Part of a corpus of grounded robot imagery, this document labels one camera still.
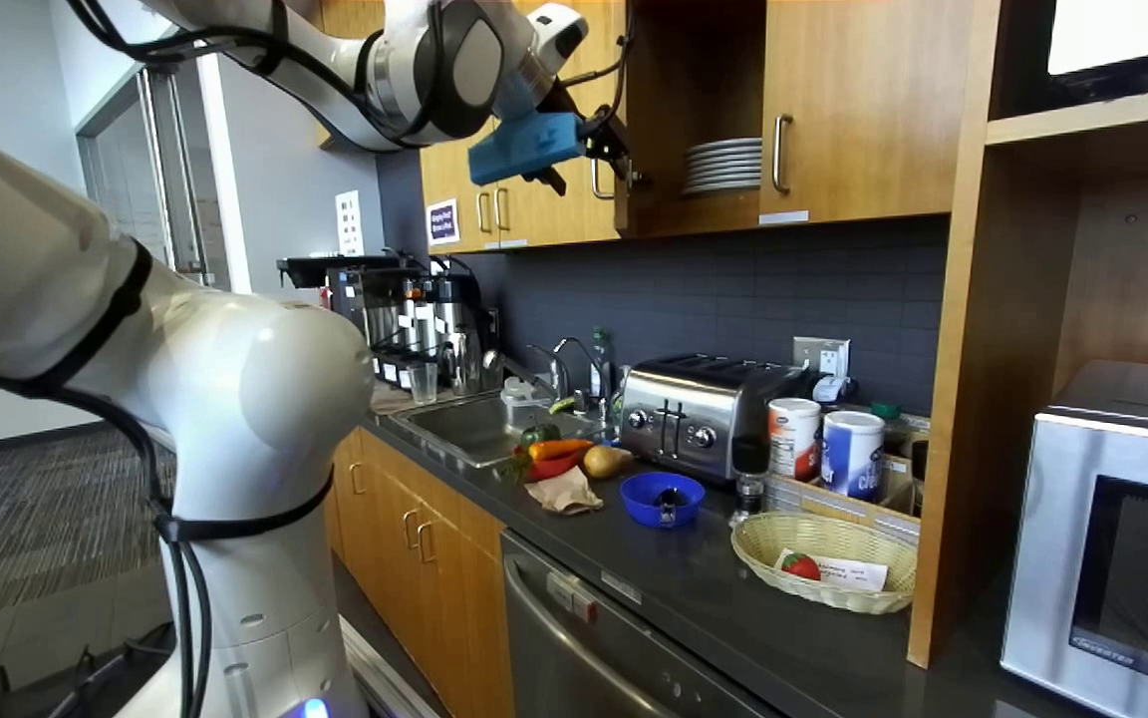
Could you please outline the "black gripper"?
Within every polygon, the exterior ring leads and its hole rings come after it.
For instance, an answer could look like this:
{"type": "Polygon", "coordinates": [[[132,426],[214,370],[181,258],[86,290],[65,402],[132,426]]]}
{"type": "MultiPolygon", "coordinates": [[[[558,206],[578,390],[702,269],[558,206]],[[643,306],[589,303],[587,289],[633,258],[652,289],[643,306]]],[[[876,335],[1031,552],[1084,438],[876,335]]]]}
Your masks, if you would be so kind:
{"type": "Polygon", "coordinates": [[[589,160],[606,160],[622,184],[637,181],[637,164],[630,156],[626,122],[609,105],[603,105],[589,118],[578,122],[582,150],[589,160]]]}

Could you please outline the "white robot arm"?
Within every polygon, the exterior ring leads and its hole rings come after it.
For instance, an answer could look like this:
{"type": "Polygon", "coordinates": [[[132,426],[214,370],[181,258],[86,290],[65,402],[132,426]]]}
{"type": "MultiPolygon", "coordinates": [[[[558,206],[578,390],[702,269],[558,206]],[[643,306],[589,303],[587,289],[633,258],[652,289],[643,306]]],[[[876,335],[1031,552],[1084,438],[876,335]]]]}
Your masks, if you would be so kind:
{"type": "MultiPolygon", "coordinates": [[[[343,39],[284,0],[145,0],[171,25],[138,64],[223,53],[338,140],[462,140],[470,176],[544,181],[589,148],[558,68],[587,39],[563,0],[388,0],[343,39]]],[[[162,269],[65,184],[0,150],[0,386],[177,454],[154,501],[177,652],[132,718],[364,718],[324,500],[371,396],[371,351],[328,306],[230,297],[162,269]]]]}

